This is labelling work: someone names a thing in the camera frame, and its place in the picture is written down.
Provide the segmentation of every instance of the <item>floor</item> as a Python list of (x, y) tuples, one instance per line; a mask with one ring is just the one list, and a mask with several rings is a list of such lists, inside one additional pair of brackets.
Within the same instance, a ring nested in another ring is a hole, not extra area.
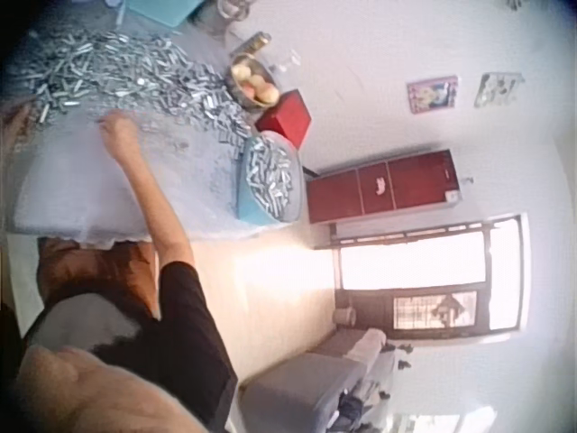
[[(314, 251), (308, 224), (253, 239), (193, 243), (208, 307), (239, 381), (302, 352), (332, 329), (332, 255)], [(16, 312), (26, 329), (41, 310), (32, 236), (9, 235)]]

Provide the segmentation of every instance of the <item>door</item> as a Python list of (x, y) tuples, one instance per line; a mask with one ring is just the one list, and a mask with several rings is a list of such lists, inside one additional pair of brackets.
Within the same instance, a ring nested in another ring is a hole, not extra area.
[(395, 208), (386, 162), (359, 169), (359, 185), (365, 214), (385, 212)]
[(449, 151), (389, 161), (397, 208), (453, 201), (459, 181)]
[(307, 197), (308, 217), (311, 223), (362, 215), (357, 170), (309, 181)]

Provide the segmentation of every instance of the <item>pile of metal pieces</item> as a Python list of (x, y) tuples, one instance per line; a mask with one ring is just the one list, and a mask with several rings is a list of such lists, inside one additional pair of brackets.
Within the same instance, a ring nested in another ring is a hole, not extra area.
[(292, 160), (271, 139), (259, 136), (255, 140), (248, 149), (246, 182), (262, 207), (282, 221), (293, 189)]
[(222, 74), (194, 62), (169, 37), (142, 39), (79, 28), (32, 31), (7, 69), (11, 86), (36, 95), (32, 116), (40, 128), (89, 103), (172, 115), (178, 124), (219, 131), (219, 141), (243, 152), (251, 135), (243, 109)]

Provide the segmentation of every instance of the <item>window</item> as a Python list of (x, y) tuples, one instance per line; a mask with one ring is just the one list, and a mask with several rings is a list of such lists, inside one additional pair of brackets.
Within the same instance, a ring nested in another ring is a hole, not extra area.
[(387, 433), (488, 433), (497, 418), (491, 406), (466, 415), (401, 415), (388, 418)]
[(391, 338), (485, 336), (520, 326), (520, 216), (344, 239), (335, 258), (340, 288), (352, 303), (380, 302), (381, 323), (371, 325)]

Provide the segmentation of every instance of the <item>hand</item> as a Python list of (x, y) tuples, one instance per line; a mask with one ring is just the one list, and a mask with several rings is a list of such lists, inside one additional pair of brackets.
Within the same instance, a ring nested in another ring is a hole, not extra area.
[(134, 121), (120, 110), (112, 110), (99, 121), (105, 147), (116, 162), (125, 168), (141, 159), (137, 127)]

